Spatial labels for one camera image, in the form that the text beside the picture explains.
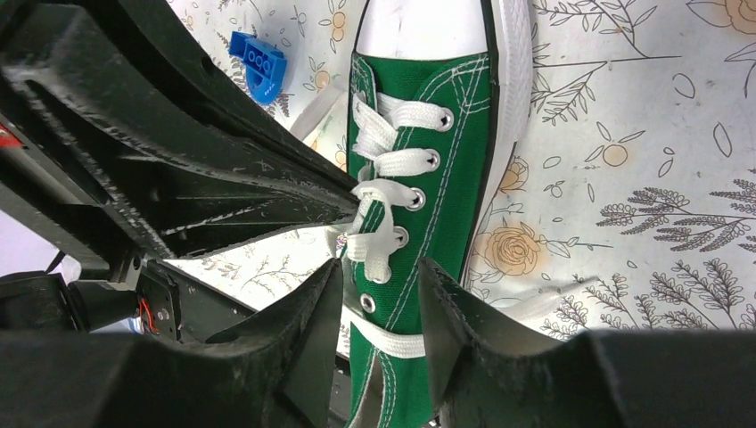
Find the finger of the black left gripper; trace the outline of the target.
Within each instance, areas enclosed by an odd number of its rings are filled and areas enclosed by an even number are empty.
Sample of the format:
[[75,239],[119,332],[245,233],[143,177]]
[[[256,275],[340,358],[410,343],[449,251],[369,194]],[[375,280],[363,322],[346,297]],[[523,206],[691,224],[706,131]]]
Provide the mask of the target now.
[[355,217],[354,180],[220,70],[164,1],[4,1],[1,180],[78,259],[192,259]]

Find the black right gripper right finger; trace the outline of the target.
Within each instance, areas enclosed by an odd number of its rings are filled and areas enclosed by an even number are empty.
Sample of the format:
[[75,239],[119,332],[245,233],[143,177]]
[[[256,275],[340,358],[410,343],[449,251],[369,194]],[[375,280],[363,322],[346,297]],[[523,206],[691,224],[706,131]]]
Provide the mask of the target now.
[[433,410],[446,427],[752,427],[748,332],[537,333],[419,262]]

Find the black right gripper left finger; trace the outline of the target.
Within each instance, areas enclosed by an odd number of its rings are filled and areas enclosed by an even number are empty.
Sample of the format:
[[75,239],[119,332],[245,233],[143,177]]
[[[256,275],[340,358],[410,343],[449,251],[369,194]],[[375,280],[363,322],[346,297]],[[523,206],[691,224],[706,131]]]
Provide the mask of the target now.
[[324,427],[341,293],[341,263],[329,259],[292,292],[253,311],[272,335],[255,355],[1,363],[1,424]]

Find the green canvas sneaker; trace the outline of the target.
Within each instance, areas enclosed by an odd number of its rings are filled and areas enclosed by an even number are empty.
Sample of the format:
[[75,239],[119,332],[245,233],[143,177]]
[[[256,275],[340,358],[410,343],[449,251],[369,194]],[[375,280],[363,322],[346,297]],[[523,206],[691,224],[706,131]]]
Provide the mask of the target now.
[[[341,261],[349,327],[350,427],[420,427],[440,416],[429,394],[419,262],[463,287],[494,255],[518,279],[543,250],[529,226],[480,226],[530,116],[525,1],[369,1],[350,58],[346,167],[353,220],[328,227]],[[556,309],[554,287],[484,303],[518,323]]]

